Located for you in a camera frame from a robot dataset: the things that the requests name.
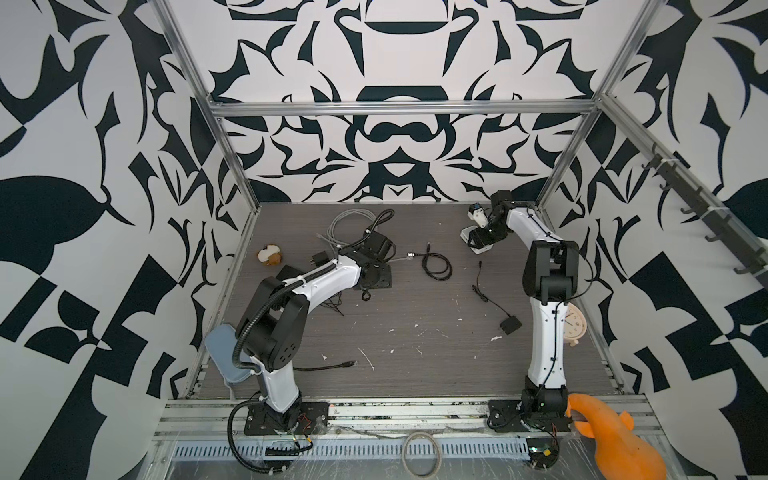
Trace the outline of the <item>white network switch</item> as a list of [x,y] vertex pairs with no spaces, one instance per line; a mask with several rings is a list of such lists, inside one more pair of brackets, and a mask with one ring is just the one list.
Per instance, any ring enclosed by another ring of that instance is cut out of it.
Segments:
[[460,231],[460,238],[476,255],[489,251],[495,243],[492,236],[479,226],[470,226],[462,229]]

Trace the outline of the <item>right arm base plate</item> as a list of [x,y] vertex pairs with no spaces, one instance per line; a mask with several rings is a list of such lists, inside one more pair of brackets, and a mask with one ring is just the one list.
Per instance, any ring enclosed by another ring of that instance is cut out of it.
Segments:
[[568,432],[572,421],[564,415],[525,413],[518,399],[492,399],[488,402],[486,426],[497,433]]

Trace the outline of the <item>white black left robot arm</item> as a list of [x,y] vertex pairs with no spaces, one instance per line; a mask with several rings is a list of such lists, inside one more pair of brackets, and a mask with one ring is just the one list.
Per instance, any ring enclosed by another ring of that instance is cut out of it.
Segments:
[[369,298],[387,277],[395,250],[387,236],[370,230],[306,273],[268,277],[258,285],[236,329],[231,359],[236,368],[259,376],[261,395],[272,411],[283,414],[300,402],[293,359],[310,313],[348,289]]

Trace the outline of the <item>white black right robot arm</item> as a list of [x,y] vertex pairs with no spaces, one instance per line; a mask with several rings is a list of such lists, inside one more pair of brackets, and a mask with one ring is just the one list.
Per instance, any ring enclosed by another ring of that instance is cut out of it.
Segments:
[[468,207],[474,222],[460,238],[476,254],[516,234],[527,248],[522,287],[533,319],[532,355],[521,398],[521,413],[561,416],[567,406],[564,372],[565,320],[570,301],[577,296],[578,246],[545,226],[530,202],[515,201],[510,191],[491,196],[491,207]]

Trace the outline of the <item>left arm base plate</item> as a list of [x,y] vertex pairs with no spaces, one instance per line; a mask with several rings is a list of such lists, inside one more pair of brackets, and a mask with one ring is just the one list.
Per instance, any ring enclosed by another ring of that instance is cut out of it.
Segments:
[[244,434],[266,436],[282,433],[309,435],[327,426],[330,404],[298,399],[286,412],[277,412],[265,402],[248,406]]

